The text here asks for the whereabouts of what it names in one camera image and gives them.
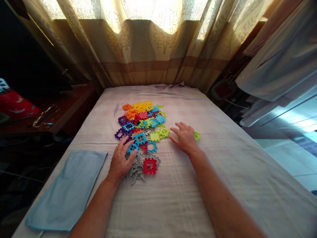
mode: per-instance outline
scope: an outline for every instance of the white bed sheet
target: white bed sheet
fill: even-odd
[[[108,152],[90,199],[107,176],[118,143],[122,106],[151,100],[164,105],[165,125],[183,121],[201,133],[198,142],[233,195],[269,237],[314,237],[317,198],[197,89],[166,85],[105,89],[31,208],[53,183],[74,149]],[[157,174],[146,182],[125,178],[115,196],[106,237],[215,237],[187,156],[169,139],[157,143]],[[14,238],[38,237],[19,225]],[[43,237],[67,237],[45,232]]]

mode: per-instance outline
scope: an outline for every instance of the folded cloth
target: folded cloth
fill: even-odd
[[[25,220],[36,230],[71,231],[83,214],[108,153],[73,150],[53,184]]]

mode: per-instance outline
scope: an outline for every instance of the white cloth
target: white cloth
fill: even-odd
[[[267,101],[301,88],[317,72],[316,15],[316,2],[304,0],[241,72],[238,87]]]
[[[220,178],[268,237],[313,237],[317,198],[296,181],[250,136],[197,89],[166,85],[107,88],[47,180],[42,197],[74,149],[109,152],[92,190],[107,176],[118,143],[122,106],[151,100],[164,105],[165,125],[183,121],[201,134],[205,151]],[[131,186],[125,178],[114,198],[106,237],[215,237],[188,157],[169,139],[157,142],[161,164],[156,175]],[[38,237],[25,225],[13,238]],[[45,237],[67,237],[47,232]]]

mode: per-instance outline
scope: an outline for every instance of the left hand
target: left hand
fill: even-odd
[[[124,176],[129,172],[138,152],[138,150],[134,150],[130,154],[128,160],[125,158],[125,154],[128,151],[129,146],[134,143],[134,140],[131,140],[125,144],[127,139],[128,136],[119,142],[112,156],[110,169],[106,179],[113,184],[119,184]]]

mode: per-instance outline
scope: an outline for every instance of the red bag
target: red bag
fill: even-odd
[[[34,116],[39,109],[12,89],[0,93],[0,111],[14,119]]]

